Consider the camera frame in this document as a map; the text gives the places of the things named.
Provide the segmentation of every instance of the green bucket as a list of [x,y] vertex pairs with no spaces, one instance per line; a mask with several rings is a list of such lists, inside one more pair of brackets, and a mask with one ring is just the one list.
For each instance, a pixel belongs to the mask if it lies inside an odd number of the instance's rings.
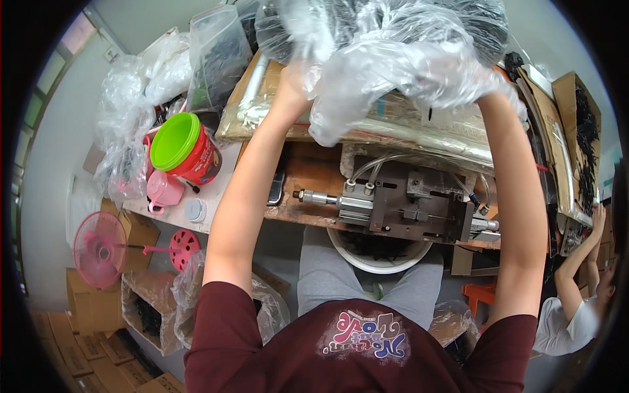
[[175,169],[194,148],[201,122],[194,113],[182,112],[168,119],[151,144],[151,163],[163,172]]

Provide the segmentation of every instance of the red bucket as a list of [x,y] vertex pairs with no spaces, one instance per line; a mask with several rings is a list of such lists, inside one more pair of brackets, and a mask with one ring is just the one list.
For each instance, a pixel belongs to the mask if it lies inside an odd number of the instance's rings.
[[223,158],[201,125],[199,138],[186,159],[166,173],[181,176],[198,185],[211,182],[221,169]]

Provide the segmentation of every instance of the pink cup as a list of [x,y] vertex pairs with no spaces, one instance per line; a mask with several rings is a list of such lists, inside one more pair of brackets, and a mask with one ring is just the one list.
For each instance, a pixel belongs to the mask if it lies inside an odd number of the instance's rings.
[[148,210],[159,216],[164,213],[164,209],[154,210],[155,206],[164,208],[179,203],[184,194],[184,185],[173,175],[166,174],[161,170],[154,170],[147,182],[147,195],[151,200]]

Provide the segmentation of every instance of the pink electric fan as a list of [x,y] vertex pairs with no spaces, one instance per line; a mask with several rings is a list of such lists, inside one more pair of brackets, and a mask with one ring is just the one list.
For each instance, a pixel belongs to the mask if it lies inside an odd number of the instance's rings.
[[74,264],[89,285],[98,289],[113,285],[125,266],[127,248],[148,252],[168,252],[173,266],[182,271],[192,252],[201,249],[196,235],[189,230],[179,230],[170,239],[170,248],[128,245],[120,220],[107,211],[90,214],[79,226],[74,236]]

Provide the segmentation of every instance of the person in white shirt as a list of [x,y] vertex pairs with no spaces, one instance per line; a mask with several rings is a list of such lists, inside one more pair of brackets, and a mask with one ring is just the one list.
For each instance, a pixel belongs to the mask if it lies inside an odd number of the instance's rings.
[[[607,266],[599,277],[596,259],[603,235],[606,211],[594,207],[593,230],[555,272],[558,297],[549,297],[542,305],[533,349],[551,356],[573,353],[590,342],[616,290],[615,265]],[[587,260],[587,286],[590,297],[583,299],[574,275]]]

